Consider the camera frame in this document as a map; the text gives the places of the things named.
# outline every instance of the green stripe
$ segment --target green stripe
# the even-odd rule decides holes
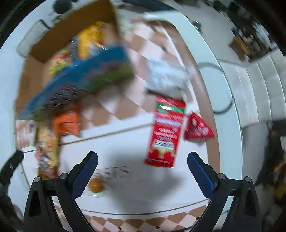
[[[180,113],[185,113],[184,108],[164,105],[164,104],[160,104],[160,103],[157,103],[157,108],[159,110],[176,111],[176,112],[180,112]]]

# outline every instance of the orange round object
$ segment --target orange round object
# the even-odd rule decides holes
[[[104,189],[103,183],[99,178],[91,179],[88,183],[88,187],[94,193],[100,193]]]

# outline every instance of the orange package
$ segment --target orange package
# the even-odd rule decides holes
[[[73,108],[55,116],[53,128],[58,137],[61,135],[80,135],[80,108],[75,105]]]

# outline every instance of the blue gripper pad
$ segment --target blue gripper pad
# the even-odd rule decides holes
[[[82,195],[98,164],[98,156],[95,152],[90,151],[87,156],[82,161],[82,163],[85,162],[83,168],[80,170],[79,174],[72,183],[71,198],[73,200]]]
[[[212,200],[215,196],[215,184],[203,168],[203,166],[206,164],[196,152],[191,152],[188,154],[187,164],[203,195]]]

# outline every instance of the red triangular package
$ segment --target red triangular package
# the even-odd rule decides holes
[[[189,116],[184,134],[185,140],[214,136],[211,128],[196,113],[193,112]]]

